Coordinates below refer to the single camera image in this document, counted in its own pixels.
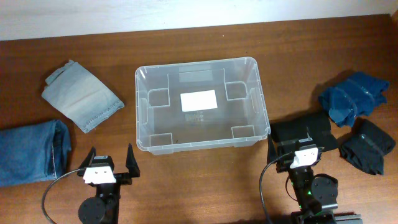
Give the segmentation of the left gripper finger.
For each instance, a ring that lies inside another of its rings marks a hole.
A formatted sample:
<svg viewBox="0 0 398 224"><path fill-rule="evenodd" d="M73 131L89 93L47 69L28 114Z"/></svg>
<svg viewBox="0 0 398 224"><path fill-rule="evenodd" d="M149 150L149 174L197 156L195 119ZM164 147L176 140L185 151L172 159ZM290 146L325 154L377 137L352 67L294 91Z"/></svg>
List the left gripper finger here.
<svg viewBox="0 0 398 224"><path fill-rule="evenodd" d="M139 169L139 166L137 165L137 161L134 157L132 144L128 145L127 157L126 157L126 168L129 171L130 178L140 177L140 169Z"/></svg>
<svg viewBox="0 0 398 224"><path fill-rule="evenodd" d="M80 169L86 169L91 163L94 157L96 156L96 149L92 147L88 153L88 155L85 157L81 165L79 166Z"/></svg>

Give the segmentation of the black cloth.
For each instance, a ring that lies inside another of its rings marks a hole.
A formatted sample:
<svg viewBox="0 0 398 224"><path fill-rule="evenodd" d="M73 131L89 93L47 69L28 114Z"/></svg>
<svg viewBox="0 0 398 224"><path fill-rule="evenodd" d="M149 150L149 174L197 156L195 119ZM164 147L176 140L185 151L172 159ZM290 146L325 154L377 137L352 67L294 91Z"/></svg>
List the black cloth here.
<svg viewBox="0 0 398 224"><path fill-rule="evenodd" d="M279 144L292 144L308 137L323 151L338 148L338 141L331 133L329 117L322 111L271 124L271 139Z"/></svg>

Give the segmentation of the dark grey cloth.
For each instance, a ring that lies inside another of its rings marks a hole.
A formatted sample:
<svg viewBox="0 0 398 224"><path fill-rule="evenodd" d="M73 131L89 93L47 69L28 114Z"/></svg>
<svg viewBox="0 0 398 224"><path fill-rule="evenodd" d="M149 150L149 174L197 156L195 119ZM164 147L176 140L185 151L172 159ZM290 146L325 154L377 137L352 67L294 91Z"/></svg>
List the dark grey cloth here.
<svg viewBox="0 0 398 224"><path fill-rule="evenodd" d="M396 146L395 140L367 119L359 119L353 135L342 143L340 154L355 168L370 175L384 175L384 156Z"/></svg>

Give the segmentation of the blue cloth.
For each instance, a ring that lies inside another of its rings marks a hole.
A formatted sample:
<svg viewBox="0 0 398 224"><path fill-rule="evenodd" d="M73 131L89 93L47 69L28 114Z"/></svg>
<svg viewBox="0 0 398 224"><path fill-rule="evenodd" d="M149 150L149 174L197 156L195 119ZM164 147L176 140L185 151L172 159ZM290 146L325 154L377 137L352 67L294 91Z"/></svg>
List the blue cloth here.
<svg viewBox="0 0 398 224"><path fill-rule="evenodd" d="M386 103L382 94L390 82L355 72L344 81L327 88L319 97L319 103L338 126L354 126L358 116L369 116L376 107Z"/></svg>

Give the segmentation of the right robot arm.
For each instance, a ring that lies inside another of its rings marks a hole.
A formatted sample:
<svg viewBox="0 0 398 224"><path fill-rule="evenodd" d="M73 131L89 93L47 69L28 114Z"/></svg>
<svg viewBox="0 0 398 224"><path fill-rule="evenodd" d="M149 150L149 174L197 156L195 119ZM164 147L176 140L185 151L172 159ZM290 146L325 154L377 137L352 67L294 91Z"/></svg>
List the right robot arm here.
<svg viewBox="0 0 398 224"><path fill-rule="evenodd" d="M300 210L290 215L294 224L361 224L360 214L336 215L338 180L327 174L313 173L312 167L321 159L322 147L307 136L275 142L268 136L267 165L276 165L278 173L287 172Z"/></svg>

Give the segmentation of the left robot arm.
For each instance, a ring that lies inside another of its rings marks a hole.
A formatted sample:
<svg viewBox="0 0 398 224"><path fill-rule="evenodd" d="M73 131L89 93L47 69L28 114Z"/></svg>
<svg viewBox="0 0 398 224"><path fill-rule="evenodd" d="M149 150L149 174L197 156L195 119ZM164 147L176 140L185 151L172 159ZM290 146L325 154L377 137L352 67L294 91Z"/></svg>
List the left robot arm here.
<svg viewBox="0 0 398 224"><path fill-rule="evenodd" d="M78 218L84 224L117 224L121 186L131 185L141 175L132 145L128 145L127 172L115 173L111 156L98 156L92 148L79 166L78 176L85 184L96 189L96 195L84 200L78 209Z"/></svg>

